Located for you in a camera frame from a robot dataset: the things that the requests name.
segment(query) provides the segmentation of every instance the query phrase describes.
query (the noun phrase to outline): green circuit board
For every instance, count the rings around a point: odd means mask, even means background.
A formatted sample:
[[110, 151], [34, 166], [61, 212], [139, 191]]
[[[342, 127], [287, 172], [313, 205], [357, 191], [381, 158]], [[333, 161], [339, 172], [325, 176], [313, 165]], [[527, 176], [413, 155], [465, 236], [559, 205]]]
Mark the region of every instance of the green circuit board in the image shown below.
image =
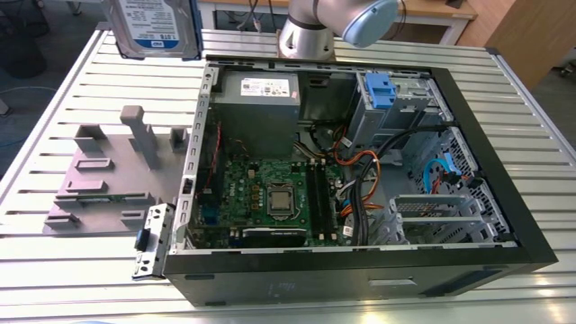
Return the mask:
[[[341, 179], [337, 165], [326, 165], [325, 179], [327, 180], [330, 211], [335, 224], [335, 211], [331, 197], [334, 188], [330, 186]], [[249, 227], [298, 228], [307, 232], [307, 246], [337, 246], [342, 240], [337, 228], [333, 233], [335, 240], [321, 239], [311, 235], [311, 220], [306, 191], [306, 164], [290, 161], [229, 161], [225, 164], [222, 199], [218, 211], [202, 210], [213, 213], [217, 222], [205, 226], [203, 234], [213, 248], [225, 247], [222, 231]], [[270, 192], [289, 192], [291, 213], [270, 216]]]

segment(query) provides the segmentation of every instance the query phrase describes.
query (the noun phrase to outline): green motherboard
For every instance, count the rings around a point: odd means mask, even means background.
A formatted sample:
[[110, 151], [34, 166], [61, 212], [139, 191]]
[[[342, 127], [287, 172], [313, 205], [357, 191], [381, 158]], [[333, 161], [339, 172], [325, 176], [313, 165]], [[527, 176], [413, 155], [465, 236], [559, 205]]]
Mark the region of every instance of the green motherboard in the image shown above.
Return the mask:
[[[314, 219], [318, 210], [310, 208], [309, 186], [315, 186], [309, 179], [310, 169], [321, 170], [321, 181], [325, 182], [325, 189], [317, 194], [321, 197], [311, 195], [311, 204], [321, 198], [325, 206], [329, 205], [322, 215], [330, 219], [323, 223]], [[343, 238], [333, 203], [334, 183], [341, 176], [337, 165], [318, 162], [310, 166], [290, 161], [227, 161], [219, 208], [201, 208], [203, 248], [234, 247], [234, 236], [242, 229], [254, 227], [305, 230], [303, 246], [341, 245]], [[331, 227], [330, 233], [318, 233], [319, 226]]]

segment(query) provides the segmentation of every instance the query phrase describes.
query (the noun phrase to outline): ram slot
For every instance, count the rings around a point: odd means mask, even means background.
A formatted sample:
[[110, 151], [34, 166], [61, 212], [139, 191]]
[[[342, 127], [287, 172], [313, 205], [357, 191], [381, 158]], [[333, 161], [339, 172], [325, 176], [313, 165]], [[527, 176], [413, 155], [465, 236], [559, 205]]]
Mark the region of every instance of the ram slot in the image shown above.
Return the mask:
[[330, 191], [327, 186], [327, 180], [325, 179], [325, 170], [322, 166], [315, 168], [315, 193], [317, 203], [319, 210], [319, 218], [322, 224], [323, 239], [331, 239], [333, 233], [333, 215], [330, 208]]
[[319, 205], [317, 203], [315, 167], [313, 165], [306, 165], [305, 167], [305, 190], [307, 192], [311, 235], [317, 238], [322, 233], [322, 218], [319, 215]]

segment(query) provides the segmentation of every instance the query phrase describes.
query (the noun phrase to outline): blue hard drive label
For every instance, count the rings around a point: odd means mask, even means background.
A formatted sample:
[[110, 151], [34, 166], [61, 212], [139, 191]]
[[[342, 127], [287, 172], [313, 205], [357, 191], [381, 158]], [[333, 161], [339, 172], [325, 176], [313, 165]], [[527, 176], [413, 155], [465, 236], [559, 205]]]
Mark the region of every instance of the blue hard drive label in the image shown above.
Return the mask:
[[149, 49], [171, 49], [178, 29], [171, 7], [163, 0], [118, 0], [134, 42]]
[[145, 40], [145, 39], [134, 39], [134, 42], [141, 46], [149, 49], [173, 49], [178, 44], [175, 40]]

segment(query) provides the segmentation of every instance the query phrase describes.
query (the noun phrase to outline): motherboard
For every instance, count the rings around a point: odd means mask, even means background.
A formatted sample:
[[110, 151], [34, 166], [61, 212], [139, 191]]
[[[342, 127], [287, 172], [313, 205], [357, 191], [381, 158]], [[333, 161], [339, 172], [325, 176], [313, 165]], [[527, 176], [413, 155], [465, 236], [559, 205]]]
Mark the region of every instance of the motherboard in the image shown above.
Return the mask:
[[338, 246], [337, 165], [321, 161], [226, 161], [219, 207], [203, 205], [198, 248]]

